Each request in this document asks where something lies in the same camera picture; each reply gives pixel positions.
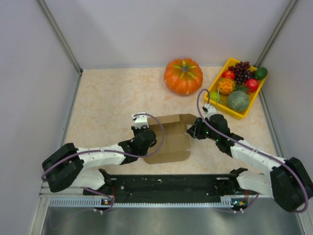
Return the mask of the brown cardboard box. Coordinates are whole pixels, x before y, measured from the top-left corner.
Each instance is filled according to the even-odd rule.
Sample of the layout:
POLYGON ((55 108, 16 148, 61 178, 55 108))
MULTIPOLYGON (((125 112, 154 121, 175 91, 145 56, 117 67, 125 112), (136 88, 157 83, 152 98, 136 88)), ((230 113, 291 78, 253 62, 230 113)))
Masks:
POLYGON ((193 125, 196 121, 196 116, 192 114, 177 114, 157 117, 162 124, 165 133, 163 145, 162 130, 160 125, 151 117, 148 118, 148 124, 151 130, 156 134, 157 143, 149 149, 151 154, 161 149, 154 155, 144 158, 144 161, 149 165, 182 162, 190 157, 191 137, 187 134, 189 125, 193 125))

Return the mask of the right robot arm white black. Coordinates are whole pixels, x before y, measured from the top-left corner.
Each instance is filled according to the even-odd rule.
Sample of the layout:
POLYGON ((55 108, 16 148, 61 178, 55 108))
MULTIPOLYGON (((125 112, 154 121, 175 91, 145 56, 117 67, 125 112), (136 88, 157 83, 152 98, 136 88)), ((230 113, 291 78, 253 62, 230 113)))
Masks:
POLYGON ((187 133, 194 139, 212 139, 221 152, 259 171, 240 170, 228 181, 232 193, 247 189, 266 195, 287 212, 295 212, 300 206, 307 207, 308 200, 313 197, 313 182, 299 159, 284 159, 259 150, 243 137, 230 132, 223 115, 198 117, 187 133))

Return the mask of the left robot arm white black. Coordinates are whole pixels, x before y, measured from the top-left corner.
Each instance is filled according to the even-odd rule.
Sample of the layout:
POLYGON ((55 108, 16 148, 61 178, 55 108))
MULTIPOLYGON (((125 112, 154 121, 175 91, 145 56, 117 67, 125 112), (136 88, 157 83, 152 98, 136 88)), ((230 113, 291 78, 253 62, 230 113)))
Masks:
POLYGON ((44 178, 51 192, 61 192, 69 187, 90 188, 106 194, 111 188, 111 179, 102 168, 105 165, 125 165, 148 154, 157 143, 153 130, 132 128, 134 137, 102 148, 78 148, 66 143, 43 163, 44 178))

